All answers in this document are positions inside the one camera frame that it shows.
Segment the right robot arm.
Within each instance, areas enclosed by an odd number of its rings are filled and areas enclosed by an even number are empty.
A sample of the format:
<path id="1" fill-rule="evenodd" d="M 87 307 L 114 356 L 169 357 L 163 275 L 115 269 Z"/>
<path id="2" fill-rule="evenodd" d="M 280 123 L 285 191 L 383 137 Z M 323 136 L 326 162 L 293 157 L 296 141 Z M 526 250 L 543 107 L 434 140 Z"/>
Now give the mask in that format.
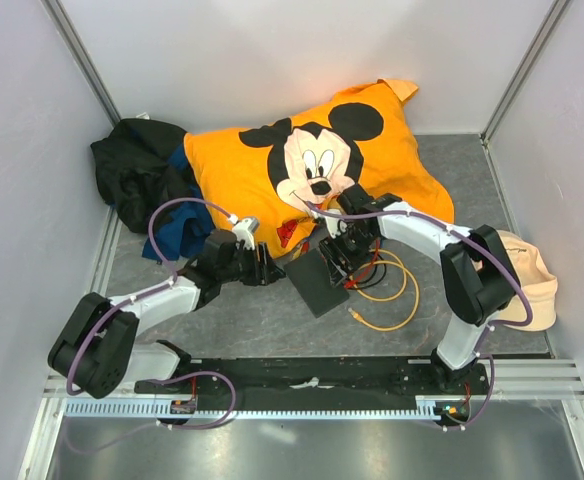
<path id="1" fill-rule="evenodd" d="M 532 323 L 530 301 L 494 228 L 444 222 L 392 194 L 372 199 L 358 185 L 340 195 L 338 203 L 336 209 L 312 209 L 328 226 L 329 238 L 321 249 L 337 280 L 361 265 L 364 244 L 375 239 L 405 244 L 440 266 L 452 316 L 431 354 L 429 377 L 437 391 L 453 393 L 465 383 L 485 338 L 508 325 L 501 314 L 513 299 L 521 301 L 525 312 L 517 325 Z"/>

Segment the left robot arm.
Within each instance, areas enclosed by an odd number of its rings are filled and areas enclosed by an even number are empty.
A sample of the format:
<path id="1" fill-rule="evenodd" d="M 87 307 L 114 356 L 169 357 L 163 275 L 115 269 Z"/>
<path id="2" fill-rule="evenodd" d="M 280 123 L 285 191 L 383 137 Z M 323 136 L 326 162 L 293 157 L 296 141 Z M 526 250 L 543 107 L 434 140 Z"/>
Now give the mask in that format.
<path id="1" fill-rule="evenodd" d="M 84 295 L 51 347 L 47 363 L 68 393 L 101 399 L 124 380 L 138 334 L 214 300 L 226 283 L 270 285 L 285 277 L 265 243 L 250 249 L 228 230 L 214 231 L 176 277 L 128 296 Z"/>

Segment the black network switch box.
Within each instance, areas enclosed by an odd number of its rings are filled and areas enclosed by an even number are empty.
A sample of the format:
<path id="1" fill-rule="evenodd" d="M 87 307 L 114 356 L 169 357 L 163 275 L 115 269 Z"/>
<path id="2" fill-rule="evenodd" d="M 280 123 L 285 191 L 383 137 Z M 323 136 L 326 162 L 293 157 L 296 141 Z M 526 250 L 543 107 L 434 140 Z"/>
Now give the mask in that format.
<path id="1" fill-rule="evenodd" d="M 288 262 L 284 271 L 315 318 L 349 299 L 342 286 L 331 284 L 328 266 L 318 250 L 311 250 Z"/>

